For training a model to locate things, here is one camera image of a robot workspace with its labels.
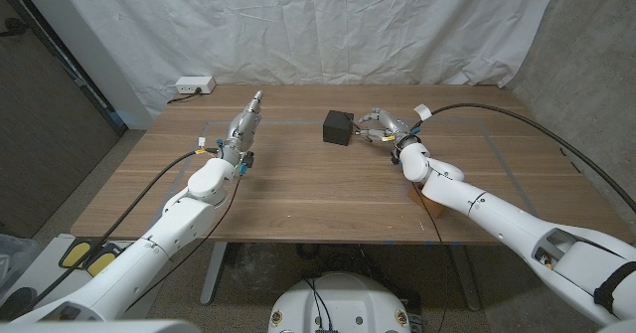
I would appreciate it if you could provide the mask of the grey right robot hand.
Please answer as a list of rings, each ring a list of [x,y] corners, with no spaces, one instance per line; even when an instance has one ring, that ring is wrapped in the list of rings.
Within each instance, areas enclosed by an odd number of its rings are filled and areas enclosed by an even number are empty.
[[[358,120],[354,133],[370,141],[391,141],[398,150],[421,142],[402,120],[378,107],[374,107]]]

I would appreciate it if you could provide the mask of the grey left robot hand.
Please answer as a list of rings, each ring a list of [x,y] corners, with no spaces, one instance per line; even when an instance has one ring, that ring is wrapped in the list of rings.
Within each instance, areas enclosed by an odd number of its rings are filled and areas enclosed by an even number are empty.
[[[232,165],[239,165],[242,157],[249,151],[261,120],[260,106],[263,92],[258,90],[243,111],[231,122],[228,137],[219,149],[218,158]]]

